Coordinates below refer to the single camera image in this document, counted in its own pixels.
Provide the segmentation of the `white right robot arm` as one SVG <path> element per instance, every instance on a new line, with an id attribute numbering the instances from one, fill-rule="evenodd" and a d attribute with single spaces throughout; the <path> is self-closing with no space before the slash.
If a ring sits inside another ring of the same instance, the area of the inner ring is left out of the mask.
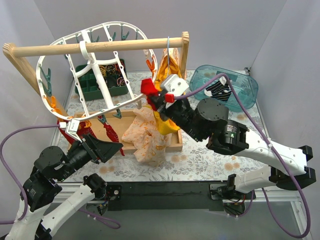
<path id="1" fill-rule="evenodd" d="M 147 102 L 164 120 L 173 121 L 196 142 L 207 140 L 207 149 L 224 156 L 256 160 L 265 166 L 244 174 L 231 174 L 226 183 L 213 187 L 211 194 L 220 199 L 237 199 L 252 190 L 276 186 L 296 191 L 316 182 L 316 173 L 307 166 L 313 157 L 312 148 L 287 147 L 276 142 L 266 143 L 246 125 L 229 119 L 229 109 L 213 98 L 200 100 L 192 108 L 188 99 L 174 103 L 156 93 Z"/>

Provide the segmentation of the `black white striped sock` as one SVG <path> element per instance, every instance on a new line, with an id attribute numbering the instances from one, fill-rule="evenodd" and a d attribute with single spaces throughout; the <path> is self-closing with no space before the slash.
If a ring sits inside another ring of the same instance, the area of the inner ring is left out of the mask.
<path id="1" fill-rule="evenodd" d="M 231 91 L 227 91 L 227 92 L 218 92 L 218 93 L 215 93 L 215 94 L 212 94 L 212 98 L 218 100 L 218 101 L 221 101 L 221 102 L 227 102 L 231 96 L 232 92 Z"/>

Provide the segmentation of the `white clip sock hanger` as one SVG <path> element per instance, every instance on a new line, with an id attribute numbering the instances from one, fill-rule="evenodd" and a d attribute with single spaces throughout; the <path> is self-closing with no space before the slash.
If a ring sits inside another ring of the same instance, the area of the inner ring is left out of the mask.
<path id="1" fill-rule="evenodd" d="M 109 28 L 112 26 L 132 29 L 136 32 L 136 38 L 131 41 L 124 39 L 114 41 L 109 32 Z M 143 94 L 134 94 L 128 79 L 125 79 L 124 83 L 128 89 L 130 99 L 117 104 L 113 103 L 112 96 L 108 90 L 99 66 L 118 64 L 122 76 L 126 78 L 124 66 L 120 62 L 118 52 L 143 50 L 147 58 L 156 62 L 157 57 L 154 53 L 154 49 L 156 49 L 156 47 L 151 45 L 151 40 L 147 38 L 143 31 L 135 25 L 122 21 L 101 23 L 61 37 L 50 45 L 37 46 L 34 48 L 34 53 L 39 57 L 39 59 L 35 74 L 42 102 L 57 118 L 66 121 L 70 121 L 73 118 L 72 116 L 58 112 L 58 103 L 53 101 L 53 95 L 51 93 L 51 75 L 49 73 L 45 74 L 42 69 L 45 57 L 65 55 L 75 81 L 74 85 L 78 90 L 80 102 L 84 109 L 84 114 L 82 117 L 78 118 L 79 121 L 86 121 L 95 118 L 98 115 L 118 110 L 132 103 L 135 103 L 136 107 L 140 109 L 142 107 Z M 90 70 L 93 71 L 106 104 L 105 109 L 101 109 L 94 114 L 91 114 L 88 111 L 88 106 L 79 82 L 79 78 L 84 76 Z"/>

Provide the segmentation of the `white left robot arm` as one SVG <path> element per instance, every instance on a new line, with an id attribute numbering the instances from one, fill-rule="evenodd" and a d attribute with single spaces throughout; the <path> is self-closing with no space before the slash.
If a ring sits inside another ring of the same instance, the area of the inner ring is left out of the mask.
<path id="1" fill-rule="evenodd" d="M 102 141 L 91 134 L 76 140 L 67 152 L 58 146 L 45 148 L 34 162 L 30 177 L 20 194 L 17 216 L 3 240 L 50 240 L 58 229 L 80 208 L 92 200 L 107 205 L 112 198 L 107 183 L 96 173 L 86 175 L 83 183 L 50 213 L 55 197 L 62 191 L 60 182 L 89 162 L 105 163 L 123 147 L 120 142 Z"/>

